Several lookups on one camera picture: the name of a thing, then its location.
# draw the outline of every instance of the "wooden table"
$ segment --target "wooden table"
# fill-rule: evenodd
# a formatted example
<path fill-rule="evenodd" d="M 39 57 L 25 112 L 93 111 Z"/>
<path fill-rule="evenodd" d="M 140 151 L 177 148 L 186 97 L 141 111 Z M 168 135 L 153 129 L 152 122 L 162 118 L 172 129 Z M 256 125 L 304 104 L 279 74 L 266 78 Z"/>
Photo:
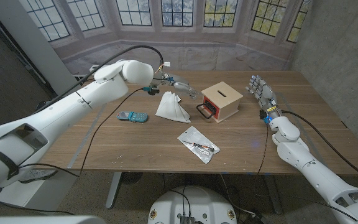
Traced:
<path fill-rule="evenodd" d="M 358 167 L 358 140 L 301 73 L 227 71 L 173 71 L 172 73 L 186 78 L 192 87 L 200 92 L 221 81 L 226 82 L 244 95 L 240 101 L 239 112 L 218 124 L 212 119 L 203 118 L 196 110 L 196 105 L 201 103 L 202 96 L 192 100 L 188 96 L 180 95 L 182 98 L 180 104 L 189 113 L 191 123 L 179 123 L 154 115 L 163 93 L 174 91 L 172 87 L 161 87 L 161 93 L 155 96 L 150 96 L 144 91 L 133 94 L 118 111 L 147 113 L 149 120 L 146 123 L 132 123 L 119 121 L 115 118 L 115 114 L 111 116 L 96 134 L 84 166 L 84 170 L 115 172 L 106 202 L 107 208 L 114 206 L 121 174 L 124 171 L 256 173 L 262 162 L 267 127 L 259 119 L 260 108 L 257 100 L 245 89 L 252 75 L 261 75 L 273 88 L 281 109 L 296 112 L 314 124 L 344 157 Z M 137 85 L 129 85 L 129 93 L 138 88 Z M 42 162 L 80 169 L 93 131 L 123 98 L 108 103 L 102 111 L 94 110 L 75 124 L 52 146 Z M 319 161 L 338 175 L 357 174 L 306 123 L 292 115 L 288 118 L 300 129 L 301 138 Z M 194 126 L 221 149 L 208 164 L 201 162 L 177 139 L 190 126 Z M 85 141 L 88 132 L 91 134 Z M 266 157 L 260 173 L 300 175 L 300 172 L 279 158 L 277 146 L 272 141 L 272 134 L 273 132 L 269 130 Z M 282 213 L 273 177 L 271 175 L 264 177 L 273 207 L 276 213 Z"/>

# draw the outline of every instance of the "screw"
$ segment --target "screw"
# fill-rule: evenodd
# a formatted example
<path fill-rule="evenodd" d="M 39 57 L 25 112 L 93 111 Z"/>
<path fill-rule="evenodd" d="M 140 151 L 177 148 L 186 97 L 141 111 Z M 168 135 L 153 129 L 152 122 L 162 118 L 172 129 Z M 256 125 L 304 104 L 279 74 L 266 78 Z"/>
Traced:
<path fill-rule="evenodd" d="M 233 210 L 228 210 L 227 215 L 232 220 L 234 217 L 236 217 L 236 214 L 233 212 Z"/>
<path fill-rule="evenodd" d="M 157 216 L 157 211 L 154 209 L 150 212 L 150 218 L 153 220 Z"/>

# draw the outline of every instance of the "table leg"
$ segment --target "table leg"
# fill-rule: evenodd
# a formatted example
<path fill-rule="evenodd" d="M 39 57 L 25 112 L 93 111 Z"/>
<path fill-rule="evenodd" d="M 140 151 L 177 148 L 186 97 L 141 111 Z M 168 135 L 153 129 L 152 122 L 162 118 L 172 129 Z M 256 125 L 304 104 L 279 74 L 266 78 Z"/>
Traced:
<path fill-rule="evenodd" d="M 276 214 L 283 213 L 283 207 L 281 206 L 280 197 L 278 196 L 278 191 L 276 183 L 274 181 L 274 176 L 264 175 L 265 183 L 267 186 L 268 194 L 273 204 L 273 209 Z"/>
<path fill-rule="evenodd" d="M 114 206 L 114 202 L 116 201 L 117 193 L 120 186 L 122 172 L 114 172 L 112 177 L 109 195 L 107 196 L 106 208 L 110 209 Z"/>

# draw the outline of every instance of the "wooden box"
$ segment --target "wooden box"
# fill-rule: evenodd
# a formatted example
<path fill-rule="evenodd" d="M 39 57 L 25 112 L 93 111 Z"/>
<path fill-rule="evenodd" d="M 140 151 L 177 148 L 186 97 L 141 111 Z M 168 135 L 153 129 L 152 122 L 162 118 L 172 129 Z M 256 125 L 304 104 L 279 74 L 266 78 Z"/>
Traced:
<path fill-rule="evenodd" d="M 238 112 L 242 95 L 235 89 L 231 88 L 228 84 L 220 82 L 201 92 L 204 95 L 203 103 L 209 103 L 213 106 L 213 108 L 215 108 L 216 114 L 214 114 L 211 118 L 213 118 L 217 123 Z M 211 115 L 213 113 L 207 106 L 203 107 L 203 111 L 207 114 Z"/>

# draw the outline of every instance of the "small screwdriver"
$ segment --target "small screwdriver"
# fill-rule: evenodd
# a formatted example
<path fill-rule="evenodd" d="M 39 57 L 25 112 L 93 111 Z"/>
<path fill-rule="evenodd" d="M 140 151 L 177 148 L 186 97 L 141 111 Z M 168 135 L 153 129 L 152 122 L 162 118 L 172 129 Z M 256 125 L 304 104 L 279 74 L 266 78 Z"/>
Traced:
<path fill-rule="evenodd" d="M 204 149 L 209 149 L 211 152 L 214 152 L 214 151 L 215 151 L 215 149 L 212 148 L 212 147 L 203 146 L 203 145 L 200 145 L 200 144 L 197 144 L 197 143 L 191 143 L 191 142 L 187 142 L 187 141 L 183 141 L 183 142 L 188 143 L 188 144 L 191 144 L 191 145 L 196 146 L 196 147 L 202 147 L 202 148 L 204 148 Z"/>

